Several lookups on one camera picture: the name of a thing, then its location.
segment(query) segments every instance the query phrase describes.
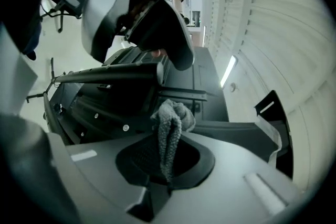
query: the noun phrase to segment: gray cloth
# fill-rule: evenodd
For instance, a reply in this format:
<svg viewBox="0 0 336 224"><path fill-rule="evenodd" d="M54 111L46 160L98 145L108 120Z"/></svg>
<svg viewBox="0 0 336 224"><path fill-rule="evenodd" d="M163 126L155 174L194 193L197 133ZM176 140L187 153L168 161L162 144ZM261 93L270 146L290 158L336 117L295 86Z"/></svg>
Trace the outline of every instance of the gray cloth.
<svg viewBox="0 0 336 224"><path fill-rule="evenodd" d="M173 177L173 163L182 131L190 132L196 121L193 113L182 103L167 99L151 119L155 121L160 153L161 172L170 182Z"/></svg>

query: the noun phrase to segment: bolt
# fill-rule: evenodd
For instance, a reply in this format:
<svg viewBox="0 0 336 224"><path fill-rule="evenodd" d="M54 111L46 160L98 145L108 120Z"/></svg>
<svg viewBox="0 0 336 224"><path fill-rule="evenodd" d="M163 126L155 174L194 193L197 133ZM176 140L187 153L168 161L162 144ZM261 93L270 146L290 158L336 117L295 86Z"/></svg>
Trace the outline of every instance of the bolt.
<svg viewBox="0 0 336 224"><path fill-rule="evenodd" d="M127 132L130 129L130 127L126 124L122 127L122 129L124 132Z"/></svg>

